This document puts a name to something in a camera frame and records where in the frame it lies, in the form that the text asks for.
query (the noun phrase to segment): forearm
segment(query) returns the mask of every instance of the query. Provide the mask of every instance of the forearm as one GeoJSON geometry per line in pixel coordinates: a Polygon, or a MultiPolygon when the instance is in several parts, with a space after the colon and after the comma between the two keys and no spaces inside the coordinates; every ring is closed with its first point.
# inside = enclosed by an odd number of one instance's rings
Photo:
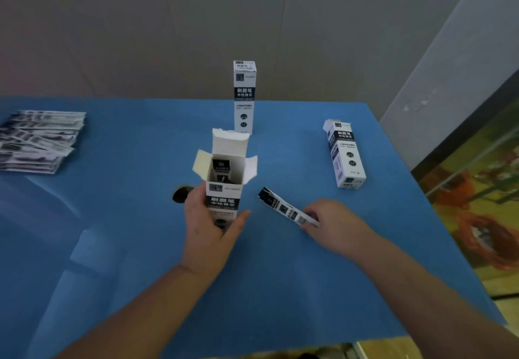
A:
{"type": "Polygon", "coordinates": [[[158,357],[210,284],[176,266],[57,358],[158,357]]]}
{"type": "Polygon", "coordinates": [[[373,281],[425,358],[517,357],[519,340],[474,310],[390,241],[377,236],[352,259],[373,281]]]}

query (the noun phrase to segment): person's left hand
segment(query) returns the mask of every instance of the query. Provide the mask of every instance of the person's left hand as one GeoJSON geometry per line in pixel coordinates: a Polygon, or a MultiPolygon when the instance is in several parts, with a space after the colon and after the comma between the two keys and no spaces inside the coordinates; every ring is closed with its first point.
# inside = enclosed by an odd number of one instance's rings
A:
{"type": "Polygon", "coordinates": [[[180,265],[211,283],[223,269],[251,212],[239,213],[223,233],[213,223],[204,201],[205,181],[189,193],[184,204],[187,233],[180,265]]]}

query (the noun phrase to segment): gray wall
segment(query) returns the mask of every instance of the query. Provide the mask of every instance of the gray wall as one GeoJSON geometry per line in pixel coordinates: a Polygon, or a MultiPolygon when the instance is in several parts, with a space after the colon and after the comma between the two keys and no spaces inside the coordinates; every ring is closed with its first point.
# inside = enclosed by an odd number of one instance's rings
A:
{"type": "Polygon", "coordinates": [[[519,68],[519,0],[461,0],[380,125],[409,169],[519,68]]]}
{"type": "Polygon", "coordinates": [[[459,0],[0,0],[0,95],[367,102],[382,117],[459,0]]]}

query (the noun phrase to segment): hand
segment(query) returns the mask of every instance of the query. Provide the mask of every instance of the hand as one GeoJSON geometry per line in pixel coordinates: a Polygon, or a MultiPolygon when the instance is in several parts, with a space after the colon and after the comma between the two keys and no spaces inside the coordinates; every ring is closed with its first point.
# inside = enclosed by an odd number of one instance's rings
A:
{"type": "Polygon", "coordinates": [[[345,257],[353,258],[356,251],[368,251],[369,242],[377,234],[353,211],[342,203],[319,199],[305,207],[304,213],[317,216],[320,227],[305,223],[301,225],[317,243],[345,257]]]}
{"type": "Polygon", "coordinates": [[[205,181],[189,193],[184,204],[187,234],[180,265],[210,284],[223,269],[251,212],[238,214],[223,233],[213,224],[204,201],[205,181]]]}

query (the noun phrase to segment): stack of packets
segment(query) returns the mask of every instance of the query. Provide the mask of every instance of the stack of packets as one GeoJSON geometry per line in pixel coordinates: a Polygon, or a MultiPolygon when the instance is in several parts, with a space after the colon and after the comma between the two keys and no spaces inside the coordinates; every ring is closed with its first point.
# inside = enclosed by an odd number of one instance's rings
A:
{"type": "Polygon", "coordinates": [[[74,148],[86,113],[19,110],[0,128],[0,170],[54,174],[74,148]]]}

